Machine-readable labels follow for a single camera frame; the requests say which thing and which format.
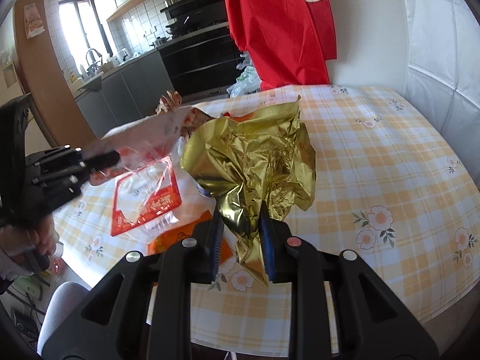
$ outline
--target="silver screw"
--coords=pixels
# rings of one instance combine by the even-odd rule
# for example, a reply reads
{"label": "silver screw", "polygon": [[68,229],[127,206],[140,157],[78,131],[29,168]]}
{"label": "silver screw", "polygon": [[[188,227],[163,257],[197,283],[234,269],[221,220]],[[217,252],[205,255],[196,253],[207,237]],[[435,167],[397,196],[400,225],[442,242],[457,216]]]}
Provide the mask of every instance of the silver screw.
{"label": "silver screw", "polygon": [[195,238],[189,237],[184,239],[181,244],[186,248],[192,248],[197,244],[197,240]]}
{"label": "silver screw", "polygon": [[131,251],[131,252],[128,252],[127,255],[125,256],[125,259],[129,262],[129,263],[136,263],[138,260],[140,260],[140,253],[137,252],[137,251]]}
{"label": "silver screw", "polygon": [[353,250],[345,250],[343,252],[343,258],[348,261],[355,261],[357,259],[357,254]]}

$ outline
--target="gold foil wrapper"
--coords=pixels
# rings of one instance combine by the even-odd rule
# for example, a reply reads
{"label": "gold foil wrapper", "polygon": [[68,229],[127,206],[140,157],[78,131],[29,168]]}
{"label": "gold foil wrapper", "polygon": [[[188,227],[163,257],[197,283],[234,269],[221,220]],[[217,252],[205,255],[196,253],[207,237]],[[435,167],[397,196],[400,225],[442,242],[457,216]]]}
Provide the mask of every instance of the gold foil wrapper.
{"label": "gold foil wrapper", "polygon": [[262,201],[273,219],[283,220],[292,205],[306,210],[315,199],[315,150],[298,100],[205,123],[187,143],[181,166],[217,200],[237,237],[240,264],[268,285],[258,235]]}

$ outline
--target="yellow checkered pattern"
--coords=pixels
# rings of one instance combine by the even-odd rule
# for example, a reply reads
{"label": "yellow checkered pattern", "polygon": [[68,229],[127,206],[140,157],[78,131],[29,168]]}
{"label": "yellow checkered pattern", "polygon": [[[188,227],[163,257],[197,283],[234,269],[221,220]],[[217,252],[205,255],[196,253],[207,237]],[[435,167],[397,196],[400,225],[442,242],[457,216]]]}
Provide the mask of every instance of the yellow checkered pattern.
{"label": "yellow checkered pattern", "polygon": [[[317,183],[312,207],[294,207],[286,218],[292,233],[332,254],[358,252],[422,322],[458,301],[479,278],[480,193],[445,140],[397,93],[287,86],[196,107],[215,117],[240,116],[298,95],[316,151]],[[145,249],[128,233],[109,236],[113,188],[114,181],[88,186],[55,215],[66,262],[92,285],[127,251]],[[91,258],[86,244],[96,235],[103,257]],[[193,286],[192,340],[287,356],[290,285],[249,286],[242,271],[227,267],[220,291]],[[338,346],[335,333],[332,344]]]}

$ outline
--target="countertop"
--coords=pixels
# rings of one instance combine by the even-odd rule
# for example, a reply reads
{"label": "countertop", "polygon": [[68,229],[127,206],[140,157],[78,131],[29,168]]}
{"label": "countertop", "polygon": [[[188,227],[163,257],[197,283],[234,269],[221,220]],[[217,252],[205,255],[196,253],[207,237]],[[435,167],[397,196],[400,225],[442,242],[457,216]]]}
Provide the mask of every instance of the countertop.
{"label": "countertop", "polygon": [[[210,27],[205,27],[205,28],[201,28],[200,30],[198,31],[194,31],[194,32],[191,32],[191,33],[188,33],[186,35],[183,35],[183,36],[179,36],[178,38],[175,38],[175,39],[172,39],[172,40],[168,40],[166,43],[160,45],[159,47],[157,48],[154,48],[154,49],[151,49],[147,52],[144,52],[142,55],[136,57],[136,58],[131,58],[129,59],[128,61],[125,61],[123,63],[121,63],[120,65],[118,65],[117,67],[115,67],[114,69],[112,70],[109,70],[107,72],[105,72],[103,75],[102,75],[102,80],[104,80],[105,78],[111,76],[112,74],[114,73],[117,73],[119,72],[120,70],[122,70],[123,68],[131,65],[132,63],[134,62],[138,62],[140,59],[142,58],[145,58],[146,56],[149,56],[150,54],[153,54],[154,52],[158,52],[168,46],[171,46],[177,42],[180,42],[182,40],[185,40],[185,39],[188,39],[188,38],[191,38],[193,36],[196,36],[196,35],[200,35],[200,34],[203,34],[205,32],[209,32],[209,31],[213,31],[213,30],[217,30],[219,28],[223,28],[223,27],[227,27],[229,25],[229,22],[225,22],[225,23],[220,23],[220,24],[215,24],[213,26],[210,26]],[[86,91],[89,91],[89,89],[80,89],[77,91],[77,93],[75,94],[74,98],[77,99],[79,96],[81,96],[83,93],[85,93]]]}

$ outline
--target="orange package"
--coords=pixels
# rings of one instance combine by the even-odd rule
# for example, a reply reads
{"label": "orange package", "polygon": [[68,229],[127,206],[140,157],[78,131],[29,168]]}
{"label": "orange package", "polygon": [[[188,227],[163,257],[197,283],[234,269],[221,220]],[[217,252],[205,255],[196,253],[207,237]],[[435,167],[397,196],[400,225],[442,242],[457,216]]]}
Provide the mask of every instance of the orange package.
{"label": "orange package", "polygon": [[[207,210],[203,214],[201,214],[200,218],[198,218],[196,221],[191,222],[188,225],[180,226],[172,230],[166,231],[165,233],[162,233],[153,242],[148,244],[147,255],[150,256],[151,254],[163,253],[174,243],[184,238],[191,237],[191,234],[194,232],[194,228],[198,223],[208,221],[210,219],[212,219],[212,214],[210,214],[210,211]],[[223,263],[225,260],[228,260],[232,256],[232,250],[230,249],[225,239],[223,239],[222,247],[220,249],[220,263]]]}

